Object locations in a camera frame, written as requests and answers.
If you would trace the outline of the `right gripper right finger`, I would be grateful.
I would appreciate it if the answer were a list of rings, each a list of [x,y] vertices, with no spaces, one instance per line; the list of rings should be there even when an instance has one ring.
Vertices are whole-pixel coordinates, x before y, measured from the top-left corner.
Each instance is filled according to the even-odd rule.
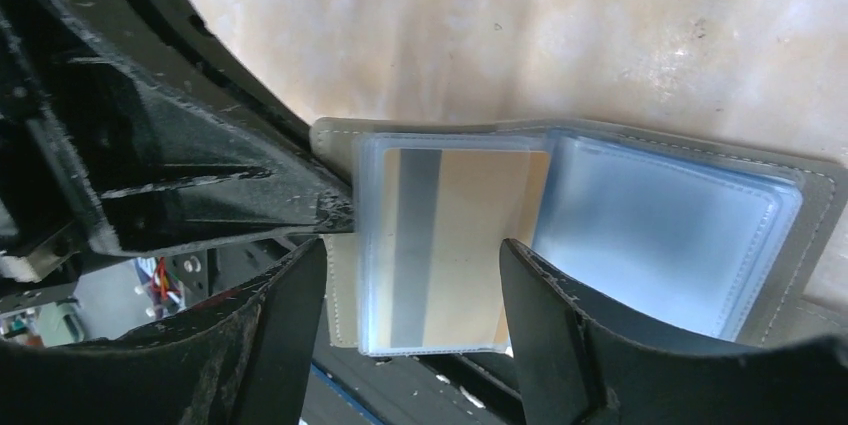
[[[530,424],[843,424],[847,341],[758,348],[659,321],[515,239],[500,274]]]

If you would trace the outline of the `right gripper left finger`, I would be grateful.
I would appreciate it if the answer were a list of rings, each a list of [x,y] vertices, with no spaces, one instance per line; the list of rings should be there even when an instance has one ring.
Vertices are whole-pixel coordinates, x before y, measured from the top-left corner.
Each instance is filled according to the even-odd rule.
[[[115,340],[1,346],[5,424],[295,424],[326,283],[313,239],[251,280]]]

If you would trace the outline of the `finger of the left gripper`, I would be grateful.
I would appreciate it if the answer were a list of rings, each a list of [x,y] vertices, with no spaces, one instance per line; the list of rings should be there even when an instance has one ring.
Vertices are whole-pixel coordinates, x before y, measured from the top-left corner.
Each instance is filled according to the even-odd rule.
[[[309,126],[189,0],[1,0],[1,247],[107,256],[348,232]]]
[[[180,111],[213,127],[197,138],[185,126],[170,163],[153,168],[168,183],[211,184],[261,178],[341,178],[311,151],[308,125],[256,79],[209,30],[189,0],[100,0],[91,17],[92,46],[107,62],[141,80]]]

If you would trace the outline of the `grey card holder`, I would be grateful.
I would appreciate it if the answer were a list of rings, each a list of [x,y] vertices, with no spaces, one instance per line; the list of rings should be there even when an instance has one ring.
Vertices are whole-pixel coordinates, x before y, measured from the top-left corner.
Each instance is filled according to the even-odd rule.
[[[317,155],[354,183],[357,225],[331,234],[331,341],[366,356],[389,149],[541,150],[535,232],[556,269],[672,326],[749,346],[845,334],[804,290],[847,203],[843,167],[587,120],[425,125],[324,118]]]

